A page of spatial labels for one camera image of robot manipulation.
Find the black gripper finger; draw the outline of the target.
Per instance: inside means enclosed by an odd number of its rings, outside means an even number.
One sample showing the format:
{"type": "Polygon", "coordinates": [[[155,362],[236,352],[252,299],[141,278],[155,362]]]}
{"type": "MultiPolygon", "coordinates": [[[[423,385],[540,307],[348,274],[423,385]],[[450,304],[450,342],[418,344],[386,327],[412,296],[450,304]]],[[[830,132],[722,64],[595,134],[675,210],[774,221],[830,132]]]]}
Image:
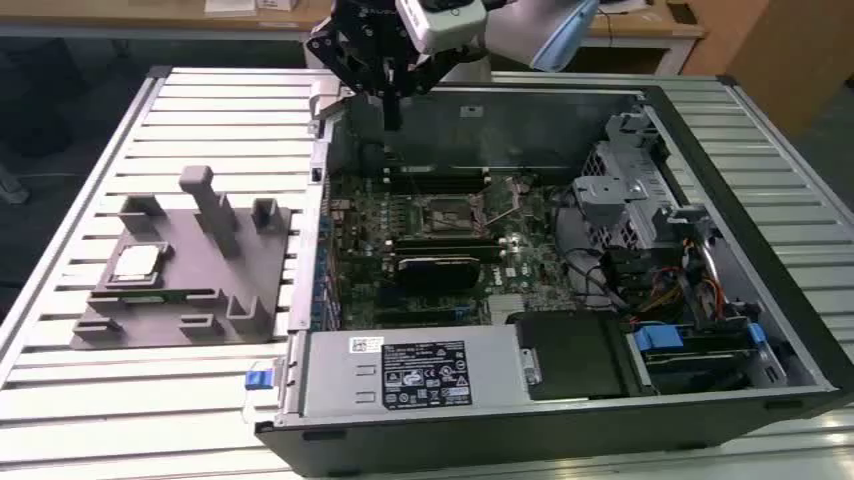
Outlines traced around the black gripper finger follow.
{"type": "Polygon", "coordinates": [[[311,32],[305,46],[348,88],[374,97],[382,108],[383,127],[392,130],[392,82],[384,60],[366,60],[334,24],[322,24],[311,32]]]}
{"type": "Polygon", "coordinates": [[[426,60],[414,63],[415,58],[395,59],[392,62],[392,130],[403,124],[402,102],[406,98],[426,94],[459,63],[459,49],[450,49],[426,60]]]}

